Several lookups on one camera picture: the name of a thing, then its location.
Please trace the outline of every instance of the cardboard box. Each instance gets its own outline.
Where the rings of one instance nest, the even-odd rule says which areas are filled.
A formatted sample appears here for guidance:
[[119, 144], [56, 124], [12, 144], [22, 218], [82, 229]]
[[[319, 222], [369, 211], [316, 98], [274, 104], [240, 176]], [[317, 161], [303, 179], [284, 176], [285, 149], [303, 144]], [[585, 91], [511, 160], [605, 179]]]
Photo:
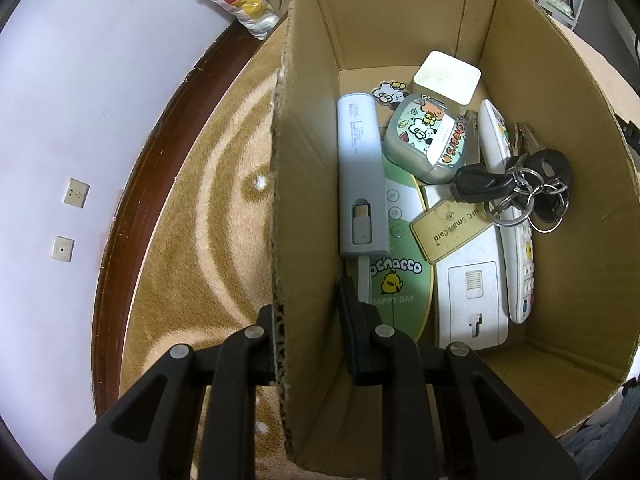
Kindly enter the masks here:
[[[410, 82], [432, 50], [481, 69], [471, 108], [490, 96], [575, 172], [562, 225], [534, 238], [526, 338], [485, 362], [560, 435], [612, 396], [638, 346], [638, 180], [606, 99], [546, 14], [531, 0], [294, 0], [273, 121], [273, 295], [287, 452], [309, 470], [380, 472], [380, 388], [351, 384], [334, 303], [336, 101]], [[390, 115], [380, 108], [381, 124]]]

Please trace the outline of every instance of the metal screw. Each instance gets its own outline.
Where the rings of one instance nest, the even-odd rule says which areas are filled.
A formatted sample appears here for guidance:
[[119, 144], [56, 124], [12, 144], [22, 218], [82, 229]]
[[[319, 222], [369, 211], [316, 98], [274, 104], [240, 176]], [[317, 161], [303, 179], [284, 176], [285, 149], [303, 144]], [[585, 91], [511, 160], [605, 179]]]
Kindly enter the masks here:
[[391, 325], [378, 325], [376, 327], [376, 334], [380, 337], [391, 337], [396, 333], [396, 330]]
[[258, 339], [264, 334], [264, 329], [260, 325], [251, 325], [244, 330], [244, 335], [249, 339]]
[[469, 347], [462, 341], [451, 343], [451, 346], [449, 348], [451, 348], [451, 353], [453, 355], [457, 355], [458, 357], [464, 357], [469, 353]]
[[174, 359], [182, 359], [189, 355], [189, 347], [183, 344], [174, 345], [171, 347], [171, 350], [169, 350], [169, 355]]

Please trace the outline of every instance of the remote control button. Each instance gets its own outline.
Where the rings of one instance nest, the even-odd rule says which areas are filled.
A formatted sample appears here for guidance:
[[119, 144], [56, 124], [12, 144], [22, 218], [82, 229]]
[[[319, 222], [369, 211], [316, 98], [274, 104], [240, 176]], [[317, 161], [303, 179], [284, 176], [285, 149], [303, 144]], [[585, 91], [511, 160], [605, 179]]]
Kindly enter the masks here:
[[400, 193], [398, 193], [395, 189], [390, 189], [386, 192], [386, 199], [389, 202], [396, 202], [400, 198]]
[[404, 228], [402, 228], [401, 225], [394, 225], [391, 228], [391, 235], [393, 238], [402, 238], [402, 235], [404, 234]]
[[402, 210], [399, 207], [392, 207], [389, 210], [389, 216], [394, 220], [398, 220], [402, 216]]

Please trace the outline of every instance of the carpet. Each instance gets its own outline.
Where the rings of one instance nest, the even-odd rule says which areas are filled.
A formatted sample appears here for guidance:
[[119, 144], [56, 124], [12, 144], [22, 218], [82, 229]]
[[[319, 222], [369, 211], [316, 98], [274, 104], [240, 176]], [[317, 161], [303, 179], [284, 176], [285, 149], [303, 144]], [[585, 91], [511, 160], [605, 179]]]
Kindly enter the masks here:
[[[560, 28], [618, 113], [640, 123], [640, 102], [632, 89], [602, 56]], [[271, 303], [271, 98], [285, 31], [284, 25], [274, 31], [240, 73], [176, 178], [132, 302], [121, 394], [172, 345], [219, 344]], [[273, 387], [258, 389], [255, 434], [258, 478], [328, 478], [286, 459]]]

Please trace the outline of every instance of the wall socket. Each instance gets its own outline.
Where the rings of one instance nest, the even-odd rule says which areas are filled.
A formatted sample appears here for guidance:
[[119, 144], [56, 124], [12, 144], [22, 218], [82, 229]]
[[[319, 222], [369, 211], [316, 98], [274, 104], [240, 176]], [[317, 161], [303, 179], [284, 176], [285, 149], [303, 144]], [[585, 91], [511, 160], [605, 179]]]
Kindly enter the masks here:
[[69, 179], [69, 185], [66, 187], [64, 202], [75, 207], [84, 207], [87, 193], [89, 193], [89, 185], [80, 182], [74, 178]]
[[70, 262], [71, 253], [74, 250], [74, 241], [71, 238], [56, 236], [53, 240], [51, 257], [60, 262]]

